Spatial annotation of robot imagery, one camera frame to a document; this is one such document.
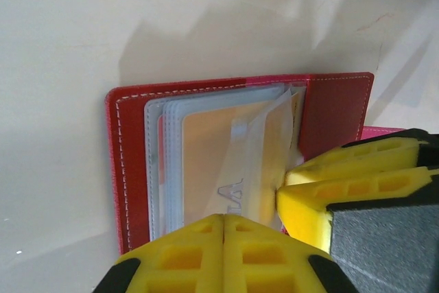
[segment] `white wall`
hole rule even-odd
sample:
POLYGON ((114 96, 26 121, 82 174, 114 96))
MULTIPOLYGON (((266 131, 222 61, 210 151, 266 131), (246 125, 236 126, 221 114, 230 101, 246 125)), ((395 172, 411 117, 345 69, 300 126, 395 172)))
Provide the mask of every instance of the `white wall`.
POLYGON ((0 0, 0 292, 90 292, 117 257, 112 87, 371 71, 367 124, 439 132, 438 27, 439 0, 0 0))

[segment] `white stitching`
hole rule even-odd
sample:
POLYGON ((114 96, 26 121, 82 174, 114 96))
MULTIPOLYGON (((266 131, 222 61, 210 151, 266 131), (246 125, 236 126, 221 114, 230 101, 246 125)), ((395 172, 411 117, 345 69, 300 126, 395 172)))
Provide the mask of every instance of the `white stitching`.
POLYGON ((210 91, 210 90, 216 90, 216 89, 232 89, 232 88, 241 87, 241 86, 245 86, 245 84, 236 84, 236 85, 232 85, 232 86, 214 86, 214 87, 206 87, 204 89, 187 89, 185 91, 134 94, 134 95, 130 95, 130 96, 123 96, 120 99, 116 100, 116 116, 117 116, 117 125, 118 125, 117 133, 119 135, 120 164, 121 164, 121 169, 122 169, 123 202, 125 204, 125 219, 126 219, 128 250, 132 250, 131 233, 130 233, 130 212, 129 212, 129 208, 128 208, 128 188, 127 188, 127 182, 126 182, 125 163, 123 162, 122 131, 121 131, 119 103, 121 103, 125 99, 130 99, 130 98, 139 97, 139 96, 143 97, 143 96, 151 96, 151 95, 162 95, 162 94, 173 94, 173 93, 184 93, 184 92, 210 91))
MULTIPOLYGON (((235 87, 245 87, 245 86, 252 86, 252 85, 264 85, 264 84, 275 84, 278 82, 315 82, 315 81, 323 81, 323 80, 347 80, 347 79, 362 79, 366 78, 368 80, 368 86, 366 88, 366 93, 364 96, 364 103, 363 108, 361 110, 361 117, 364 115, 364 111, 366 110, 366 100, 367 100, 367 91, 370 88, 370 77, 367 75, 360 75, 355 77, 338 77, 338 78, 296 78, 296 79, 284 79, 284 80, 268 80, 263 82, 250 82, 245 84, 236 84, 231 86, 213 86, 213 87, 205 87, 205 88, 199 88, 199 89, 186 89, 186 90, 174 90, 174 91, 165 91, 165 92, 153 92, 153 93, 141 93, 141 94, 133 94, 129 96, 123 96, 120 99, 116 100, 116 116, 117 116, 117 125, 118 125, 118 135, 119 135, 119 150, 120 150, 120 164, 121 164, 121 171, 122 171, 122 182, 123 182, 123 201, 125 204, 125 218, 126 218, 126 230, 127 230, 127 243, 128 243, 128 250, 132 250, 131 246, 131 234, 130 234, 130 219, 129 219, 129 210, 128 210, 128 190, 127 190, 127 182, 126 182, 126 171, 125 171, 125 164, 123 163, 123 148, 122 148, 122 133, 121 133, 121 120, 120 120, 120 112, 119 112, 119 103, 121 103, 124 100, 136 98, 136 97, 144 97, 144 96, 151 96, 151 95, 173 95, 174 93, 188 93, 188 92, 198 92, 198 91, 212 91, 216 89, 232 89, 235 87)), ((357 139, 359 138, 359 133, 361 129, 361 122, 358 124, 358 130, 357 130, 357 139)))
POLYGON ((398 129, 390 130, 385 128, 369 128, 369 127, 367 127, 366 130, 372 132, 386 132, 386 133, 393 133, 398 131, 398 129))

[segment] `yellow rubber pad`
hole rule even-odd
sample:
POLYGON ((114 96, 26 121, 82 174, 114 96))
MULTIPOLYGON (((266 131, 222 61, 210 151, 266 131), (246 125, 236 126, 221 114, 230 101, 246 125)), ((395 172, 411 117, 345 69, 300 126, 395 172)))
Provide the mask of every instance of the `yellow rubber pad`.
POLYGON ((312 262, 316 257, 337 267, 322 250, 264 225, 238 215, 212 215, 123 255, 116 264, 141 261, 127 293, 327 293, 312 262))
POLYGON ((371 173, 416 167, 416 139, 393 137, 326 152, 289 171, 286 185, 350 178, 371 173))
POLYGON ((406 198, 432 182, 439 169, 415 167, 398 171, 281 187, 277 210, 288 233, 329 251, 331 214, 327 205, 406 198))

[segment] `red leather wallet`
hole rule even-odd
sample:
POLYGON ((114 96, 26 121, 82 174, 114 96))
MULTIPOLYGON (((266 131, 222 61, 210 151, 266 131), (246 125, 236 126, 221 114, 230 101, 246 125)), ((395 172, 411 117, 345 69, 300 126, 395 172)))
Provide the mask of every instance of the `red leather wallet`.
POLYGON ((299 148, 305 159, 361 138, 371 73, 271 75, 173 82, 113 89, 106 98, 119 250, 150 238, 143 109, 150 99, 274 83, 305 85, 299 148))

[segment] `red leather cover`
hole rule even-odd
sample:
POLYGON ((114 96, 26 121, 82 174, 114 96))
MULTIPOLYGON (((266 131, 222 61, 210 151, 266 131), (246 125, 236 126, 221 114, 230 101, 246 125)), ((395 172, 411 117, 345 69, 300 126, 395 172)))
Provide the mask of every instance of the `red leather cover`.
POLYGON ((150 99, 273 83, 307 86, 299 148, 305 159, 361 137, 371 73, 272 75, 113 89, 106 98, 119 249, 149 241, 143 109, 150 99))

